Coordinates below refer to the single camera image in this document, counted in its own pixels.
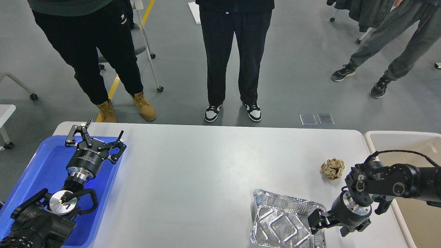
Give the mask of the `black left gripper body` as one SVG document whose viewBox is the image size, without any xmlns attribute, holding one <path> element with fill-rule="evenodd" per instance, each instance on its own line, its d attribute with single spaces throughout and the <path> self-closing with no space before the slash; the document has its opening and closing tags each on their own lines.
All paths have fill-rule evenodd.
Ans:
<svg viewBox="0 0 441 248">
<path fill-rule="evenodd" d="M 75 139 L 66 140 L 66 147 L 76 146 L 76 151 L 66 166 L 68 176 L 88 180 L 94 179 L 98 174 L 102 163 L 109 156 L 110 148 L 104 149 L 106 144 L 99 139 L 91 141 L 92 147 L 89 148 L 86 141 L 75 143 Z"/>
</svg>

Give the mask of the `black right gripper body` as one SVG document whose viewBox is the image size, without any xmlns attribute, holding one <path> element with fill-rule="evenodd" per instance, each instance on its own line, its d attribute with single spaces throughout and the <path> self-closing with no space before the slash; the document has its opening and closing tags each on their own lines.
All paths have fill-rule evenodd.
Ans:
<svg viewBox="0 0 441 248">
<path fill-rule="evenodd" d="M 340 233 L 346 237 L 349 233 L 364 231 L 370 225 L 372 207 L 363 207 L 355 203 L 348 191 L 343 191 L 333 202 L 328 211 L 327 223 L 330 227 L 341 226 Z"/>
</svg>

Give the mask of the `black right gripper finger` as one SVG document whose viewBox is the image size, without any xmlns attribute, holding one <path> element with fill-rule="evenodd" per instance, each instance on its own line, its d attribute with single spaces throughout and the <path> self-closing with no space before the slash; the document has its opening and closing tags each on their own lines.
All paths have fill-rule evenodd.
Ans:
<svg viewBox="0 0 441 248">
<path fill-rule="evenodd" d="M 321 209 L 315 209 L 307 217 L 307 221 L 311 234 L 315 235 L 319 230 L 332 227 L 333 215 L 328 212 L 323 212 Z"/>
</svg>

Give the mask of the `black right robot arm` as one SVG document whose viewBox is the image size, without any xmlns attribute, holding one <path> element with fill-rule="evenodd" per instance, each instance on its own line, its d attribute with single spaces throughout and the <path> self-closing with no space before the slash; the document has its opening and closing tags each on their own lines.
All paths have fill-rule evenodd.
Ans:
<svg viewBox="0 0 441 248">
<path fill-rule="evenodd" d="M 340 226 L 342 237 L 348 233 L 364 231 L 371 223 L 371 204 L 378 203 L 377 215 L 385 213 L 397 197 L 425 201 L 440 207 L 440 165 L 423 155 L 431 167 L 415 167 L 409 164 L 386 166 L 376 157 L 380 151 L 369 155 L 365 162 L 356 164 L 345 177 L 346 187 L 332 204 L 331 210 L 314 210 L 307 218 L 310 232 Z"/>
</svg>

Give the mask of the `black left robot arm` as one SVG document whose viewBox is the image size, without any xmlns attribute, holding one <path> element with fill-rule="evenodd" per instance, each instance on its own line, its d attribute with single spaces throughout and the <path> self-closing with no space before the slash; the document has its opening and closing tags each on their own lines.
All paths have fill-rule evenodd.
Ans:
<svg viewBox="0 0 441 248">
<path fill-rule="evenodd" d="M 117 138 L 91 137 L 92 119 L 38 147 L 1 207 L 2 248 L 86 248 L 98 231 L 120 158 Z"/>
</svg>

